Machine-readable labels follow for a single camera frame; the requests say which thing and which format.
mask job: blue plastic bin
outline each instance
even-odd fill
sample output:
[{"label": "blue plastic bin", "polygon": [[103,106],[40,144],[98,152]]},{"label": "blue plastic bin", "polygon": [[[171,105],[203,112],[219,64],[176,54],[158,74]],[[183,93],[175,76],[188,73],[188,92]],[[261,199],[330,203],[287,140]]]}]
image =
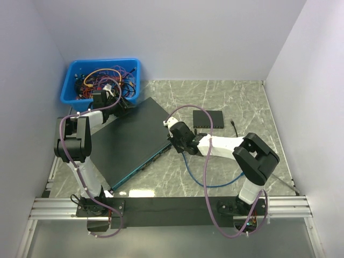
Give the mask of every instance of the blue plastic bin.
[{"label": "blue plastic bin", "polygon": [[136,67],[132,73],[136,81],[136,93],[133,97],[126,98],[133,104],[136,104],[137,98],[140,94],[140,61],[135,58],[130,59],[102,59],[102,60],[77,60],[70,64],[66,79],[64,80],[61,101],[65,104],[71,105],[73,109],[79,112],[87,110],[88,105],[93,101],[92,99],[76,99],[77,94],[74,89],[75,74],[88,75],[89,73],[101,68],[111,68],[114,66],[121,66],[126,71],[131,71]]}]

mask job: gray marble surface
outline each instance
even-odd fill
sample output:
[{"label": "gray marble surface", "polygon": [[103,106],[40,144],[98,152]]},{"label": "gray marble surface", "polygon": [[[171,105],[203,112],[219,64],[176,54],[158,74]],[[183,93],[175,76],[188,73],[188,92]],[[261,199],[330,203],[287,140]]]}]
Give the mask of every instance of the gray marble surface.
[{"label": "gray marble surface", "polygon": [[[268,101],[260,81],[147,81],[141,82],[140,101],[152,97],[167,112],[184,104],[199,105],[208,110],[222,110],[225,128],[214,129],[213,135],[235,137],[230,124],[233,119],[239,136],[248,132],[259,135],[281,158],[274,174],[292,184],[290,172],[276,131]],[[192,108],[177,111],[174,117],[192,128]],[[195,178],[202,182],[204,157],[187,155],[189,167]],[[109,185],[103,176],[97,177],[105,189]],[[207,169],[207,184],[224,184],[241,173],[234,160],[211,157]],[[241,177],[230,186],[208,189],[210,196],[235,196],[239,193],[245,178]],[[295,192],[275,177],[270,177],[265,189],[271,196],[295,195]],[[78,194],[79,189],[73,173],[59,162],[55,172],[50,197],[65,198]],[[183,157],[171,149],[140,171],[114,193],[115,196],[182,197],[204,196],[203,188],[196,184],[187,172]]]}]

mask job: black mounting plate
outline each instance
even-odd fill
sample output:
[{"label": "black mounting plate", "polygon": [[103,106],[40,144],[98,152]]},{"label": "black mounting plate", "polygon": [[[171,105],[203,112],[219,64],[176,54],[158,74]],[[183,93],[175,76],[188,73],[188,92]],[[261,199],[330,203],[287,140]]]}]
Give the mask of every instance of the black mounting plate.
[{"label": "black mounting plate", "polygon": [[[236,197],[209,197],[214,217],[220,227],[233,227],[233,216],[247,216],[247,209],[236,209]],[[204,197],[107,198],[106,204],[123,212],[124,227],[212,225]],[[257,202],[257,216],[265,214],[265,201]],[[96,217],[78,209],[77,217]],[[118,228],[120,218],[112,213],[111,228]]]}]

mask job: tangled wires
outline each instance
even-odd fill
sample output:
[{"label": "tangled wires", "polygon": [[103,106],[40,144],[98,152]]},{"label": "tangled wires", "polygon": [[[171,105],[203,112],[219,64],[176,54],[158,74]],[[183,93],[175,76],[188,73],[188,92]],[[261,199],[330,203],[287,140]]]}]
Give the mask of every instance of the tangled wires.
[{"label": "tangled wires", "polygon": [[113,68],[96,69],[88,75],[80,74],[78,76],[75,74],[74,88],[77,99],[93,98],[94,90],[106,89],[116,94],[118,88],[115,81],[121,86],[123,97],[134,97],[136,94],[136,81],[132,73],[135,70],[136,67],[127,72],[121,66],[114,66]]}]

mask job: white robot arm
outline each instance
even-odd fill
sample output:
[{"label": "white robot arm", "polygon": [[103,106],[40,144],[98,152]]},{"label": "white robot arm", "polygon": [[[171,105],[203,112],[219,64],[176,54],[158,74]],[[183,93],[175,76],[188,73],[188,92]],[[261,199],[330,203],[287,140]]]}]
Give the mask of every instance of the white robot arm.
[{"label": "white robot arm", "polygon": [[[94,109],[109,106],[116,101],[115,97],[109,98],[109,94],[105,90],[94,91],[93,96]],[[130,102],[121,98],[119,103],[113,108],[89,112],[82,116],[67,119],[65,122],[63,132],[64,142],[69,154],[79,167],[82,178],[85,181],[85,185],[87,185],[87,188],[93,197],[99,197],[102,194],[102,185],[96,178],[96,173],[94,171],[95,166],[90,159],[92,151],[91,129],[97,125],[105,123],[109,115],[113,114],[116,117],[122,116],[132,107],[133,105]],[[62,158],[63,162],[65,162],[73,171],[81,190],[81,196],[89,198],[73,164],[69,162],[62,148],[59,133],[61,119],[62,118],[58,118],[56,123],[54,146],[55,155]]]},{"label": "white robot arm", "polygon": [[249,205],[254,202],[280,161],[278,155],[254,133],[237,138],[211,137],[205,133],[195,135],[184,122],[174,117],[164,121],[163,125],[168,128],[168,139],[178,153],[187,151],[191,155],[206,156],[210,147],[209,139],[212,138],[210,155],[236,160],[246,176],[239,199]]}]

